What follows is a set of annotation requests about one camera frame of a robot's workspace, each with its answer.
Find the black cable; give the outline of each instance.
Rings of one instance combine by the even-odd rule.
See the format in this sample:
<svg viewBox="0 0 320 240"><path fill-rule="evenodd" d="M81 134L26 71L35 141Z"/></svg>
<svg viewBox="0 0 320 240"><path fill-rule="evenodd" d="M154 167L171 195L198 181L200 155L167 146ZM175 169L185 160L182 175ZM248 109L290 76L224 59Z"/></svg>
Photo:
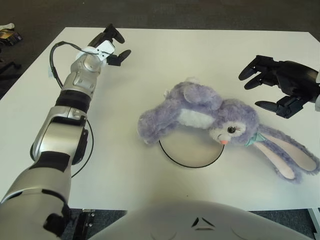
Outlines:
<svg viewBox="0 0 320 240"><path fill-rule="evenodd" d="M54 52L56 50L56 48L61 47L62 45L70 45L71 47L79 50L80 52L86 53L86 54L90 54L90 55L98 55L98 53L93 53L93 52L89 52L89 51L84 51L81 49L81 47L71 43L71 42L67 42L67 41L60 41L58 43L56 43L55 45L53 45L53 47L50 50L50 55L49 55L49 63L50 63L50 68L53 74L53 77L56 79L57 83L59 84L60 88L63 87L63 83L61 82L59 76L58 76L58 72L56 70L55 64L54 64ZM111 55L111 53L108 53L106 51L102 51L103 54L108 54Z"/></svg>
<svg viewBox="0 0 320 240"><path fill-rule="evenodd" d="M87 123L89 125L89 128L90 128L90 132L91 132L91 138L92 138L92 147L91 147L91 151L90 151L90 154L87 158L87 160L85 161L85 163L83 164L83 166L75 173L71 176L71 178L73 178L75 175L77 175L78 173L80 173L80 171L87 165L87 163L89 162L89 159L91 158L91 155L92 155L92 152L94 151L94 145L95 145L95 139L94 139L94 133L92 131L92 127L91 127L91 124L90 122L87 120Z"/></svg>
<svg viewBox="0 0 320 240"><path fill-rule="evenodd" d="M55 68L55 64L54 64L54 52L55 50L62 46L62 45L70 45L71 47L81 51L81 52L84 52L86 54L91 54L91 55L97 55L98 53L93 53L93 52L88 52L88 51L84 51L82 50L79 46L73 44L73 43L70 43L70 42L66 42L66 41L60 41L58 43L56 43L55 45L53 45L53 47L51 48L50 50L50 55L49 55L49 63L50 63L50 68L51 68L51 71L52 71L52 74L53 74L53 77L56 79L59 87L62 89L62 87L64 86L63 83L61 82L60 78L59 78L59 75L58 75L58 72ZM94 151L94 145L95 145L95 138L94 138L94 132L92 130L92 127L91 127L91 124L89 122L89 120L87 119L87 123L89 125L89 128L90 128L90 132L91 132L91 138L92 138L92 146L91 146L91 150L90 150L90 154L87 158L87 160L85 161L85 163L83 164L83 166L75 173L71 176L71 178L73 178L74 176L76 176L86 165L87 163L89 162L90 158L91 158L91 155L92 155L92 152Z"/></svg>
<svg viewBox="0 0 320 240"><path fill-rule="evenodd" d="M174 159L166 152L166 150L165 150L164 147L162 146L160 140L159 140L159 144L160 144L160 147L161 147L162 151L165 153L165 155L166 155L171 161L173 161L174 163L176 163L176 164L178 164L178 165L180 165L180 166L182 166L182 167L188 168L188 169L201 169L201 168L204 168L204 167L208 167L209 165L211 165L211 164L213 164L215 161L217 161L218 158L220 158L222 152L223 152L224 149L225 149L225 145L223 145L223 146L222 146L222 150L221 150L219 156L218 156L215 160L213 160L212 162L209 162L209 163L206 164L206 165L202 165L202 166L188 166L188 165L184 165L184 164L182 164L182 163L174 160Z"/></svg>

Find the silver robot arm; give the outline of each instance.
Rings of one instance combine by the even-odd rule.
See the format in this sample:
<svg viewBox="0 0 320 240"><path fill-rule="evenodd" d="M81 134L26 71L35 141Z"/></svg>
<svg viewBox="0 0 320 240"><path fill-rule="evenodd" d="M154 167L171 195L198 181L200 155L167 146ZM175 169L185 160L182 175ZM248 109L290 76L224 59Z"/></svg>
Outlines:
<svg viewBox="0 0 320 240"><path fill-rule="evenodd" d="M71 166L87 146L87 111L97 77L105 63L120 66L130 54L113 55L113 38L124 43L110 25L71 65L60 95L31 147L34 164L14 181L0 203L0 239L57 239L70 221L68 200Z"/></svg>

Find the gray carpet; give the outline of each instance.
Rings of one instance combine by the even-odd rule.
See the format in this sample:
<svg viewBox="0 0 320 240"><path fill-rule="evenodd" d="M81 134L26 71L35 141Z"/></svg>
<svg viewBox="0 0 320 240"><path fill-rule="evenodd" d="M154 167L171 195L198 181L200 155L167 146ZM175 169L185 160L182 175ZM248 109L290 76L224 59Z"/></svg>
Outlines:
<svg viewBox="0 0 320 240"><path fill-rule="evenodd" d="M22 73L64 27L106 27L108 23L118 28L303 31L320 40L319 13L319 0L2 1L0 24L14 23L24 40L3 48L1 57L22 64ZM2 82L0 89L6 91L13 83ZM79 213L73 210L74 216ZM305 209L254 213L313 237ZM98 211L88 235L123 214ZM64 239L72 239L73 230L70 225Z"/></svg>

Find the white table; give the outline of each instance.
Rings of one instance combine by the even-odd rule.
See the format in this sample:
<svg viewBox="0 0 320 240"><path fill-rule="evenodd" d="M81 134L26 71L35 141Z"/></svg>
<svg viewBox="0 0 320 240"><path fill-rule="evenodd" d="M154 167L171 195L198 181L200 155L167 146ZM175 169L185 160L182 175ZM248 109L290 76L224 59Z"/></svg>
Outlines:
<svg viewBox="0 0 320 240"><path fill-rule="evenodd" d="M32 164L30 146L59 95L56 81L48 74L50 48L62 40L85 47L102 30L65 28L0 101L1 195ZM279 89L264 86L246 91L245 82L238 80L240 71L257 54L318 70L320 43L316 39L307 32L284 31L120 32L126 43L116 44L116 52L131 49L132 54L122 67L106 67L98 79L88 112L94 151L72 180L70 207L132 210L176 199L215 201L250 211L320 207L320 175L304 174L301 184L291 184L280 179L253 147L231 145L210 167L185 169L168 160L158 145L145 145L136 130L140 114L162 102L166 89L197 76L224 98L238 98L253 106L262 123L284 131L319 156L320 115L313 104L284 119L254 105L259 100L277 101L283 97ZM76 53L69 46L57 49L54 61L62 80Z"/></svg>

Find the plush bunny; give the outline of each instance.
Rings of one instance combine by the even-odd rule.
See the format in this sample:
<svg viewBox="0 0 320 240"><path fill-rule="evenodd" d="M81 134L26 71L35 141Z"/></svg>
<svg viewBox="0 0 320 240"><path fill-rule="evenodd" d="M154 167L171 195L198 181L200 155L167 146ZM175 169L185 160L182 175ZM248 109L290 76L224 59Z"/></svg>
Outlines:
<svg viewBox="0 0 320 240"><path fill-rule="evenodd" d="M222 100L210 87L193 82L177 84L154 109L143 113L138 133L147 144L179 124L207 129L221 144L253 145L266 155L277 174L299 183L301 173L317 174L320 161L283 132L260 124L257 112L237 99Z"/></svg>

